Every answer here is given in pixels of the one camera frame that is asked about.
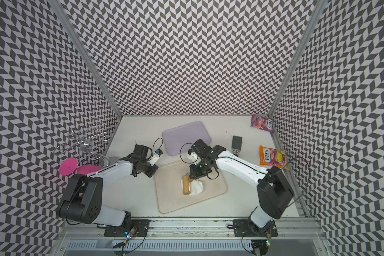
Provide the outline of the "wooden dough roller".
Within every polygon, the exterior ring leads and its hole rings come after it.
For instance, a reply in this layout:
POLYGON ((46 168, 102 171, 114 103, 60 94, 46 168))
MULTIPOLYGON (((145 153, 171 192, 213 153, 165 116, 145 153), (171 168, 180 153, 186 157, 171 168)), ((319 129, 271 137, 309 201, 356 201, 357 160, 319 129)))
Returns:
POLYGON ((194 179, 190 178, 189 175, 185 175, 182 177, 182 191, 184 195, 189 195, 190 189, 191 189, 191 183, 194 181, 194 179))

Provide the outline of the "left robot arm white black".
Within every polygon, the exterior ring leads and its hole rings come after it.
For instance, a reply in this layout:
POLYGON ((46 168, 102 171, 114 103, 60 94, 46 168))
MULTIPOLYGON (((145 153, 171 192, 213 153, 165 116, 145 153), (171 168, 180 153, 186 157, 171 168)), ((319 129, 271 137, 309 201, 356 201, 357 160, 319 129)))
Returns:
POLYGON ((131 213, 103 205, 103 190, 122 178, 143 173, 151 178, 163 155, 159 148, 136 144, 131 154, 115 164, 88 175, 75 174, 69 181, 56 209, 56 216, 79 224, 131 227, 131 213))

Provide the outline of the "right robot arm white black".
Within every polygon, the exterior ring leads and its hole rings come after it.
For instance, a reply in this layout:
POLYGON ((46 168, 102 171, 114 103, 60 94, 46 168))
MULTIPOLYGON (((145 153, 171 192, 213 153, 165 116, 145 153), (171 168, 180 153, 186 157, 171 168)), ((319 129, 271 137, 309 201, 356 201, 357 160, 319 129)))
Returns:
POLYGON ((284 172, 277 166, 251 164, 225 147, 210 147, 199 139, 188 150, 189 180, 208 177, 215 171, 226 171, 255 188, 258 206, 250 214, 248 224, 265 229, 272 220, 280 219, 294 198, 294 191, 284 172))

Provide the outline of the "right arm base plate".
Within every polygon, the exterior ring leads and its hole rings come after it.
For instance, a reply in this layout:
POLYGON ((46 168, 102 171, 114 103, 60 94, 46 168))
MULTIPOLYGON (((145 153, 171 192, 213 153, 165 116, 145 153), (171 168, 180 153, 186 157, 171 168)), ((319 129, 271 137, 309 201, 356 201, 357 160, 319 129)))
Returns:
POLYGON ((254 236, 254 237, 278 237, 277 227, 274 220, 269 221, 264 227, 258 227, 251 220, 234 219, 228 229, 234 231, 235 237, 254 236))

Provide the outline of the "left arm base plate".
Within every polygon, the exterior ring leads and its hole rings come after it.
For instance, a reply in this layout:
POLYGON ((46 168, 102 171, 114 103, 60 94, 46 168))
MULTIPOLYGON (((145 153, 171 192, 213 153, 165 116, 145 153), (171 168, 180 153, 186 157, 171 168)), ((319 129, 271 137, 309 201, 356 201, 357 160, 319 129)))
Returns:
POLYGON ((132 228, 136 229, 136 237, 146 237, 150 222, 149 219, 135 219, 119 227, 107 226, 104 237, 127 237, 132 228))

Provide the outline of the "beige plastic tray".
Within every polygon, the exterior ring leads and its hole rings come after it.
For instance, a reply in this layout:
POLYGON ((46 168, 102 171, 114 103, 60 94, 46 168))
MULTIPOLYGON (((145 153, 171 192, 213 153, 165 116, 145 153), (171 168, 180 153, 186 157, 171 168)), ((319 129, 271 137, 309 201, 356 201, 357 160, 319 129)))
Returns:
POLYGON ((188 206, 207 201, 227 193, 228 187, 222 175, 216 179, 200 178, 187 182, 187 193, 184 193, 186 175, 189 165, 176 161, 159 167, 153 175, 159 211, 168 214, 188 206))

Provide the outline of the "white dough ball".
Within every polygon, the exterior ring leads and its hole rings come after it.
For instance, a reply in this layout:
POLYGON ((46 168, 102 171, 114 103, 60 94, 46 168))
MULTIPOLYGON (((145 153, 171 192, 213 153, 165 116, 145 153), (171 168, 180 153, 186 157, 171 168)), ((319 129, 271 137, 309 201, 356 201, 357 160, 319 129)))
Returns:
POLYGON ((196 195, 202 193, 203 192, 203 183, 201 181, 198 181, 198 180, 193 181, 191 183, 190 192, 191 193, 189 194, 189 196, 196 196, 196 195))

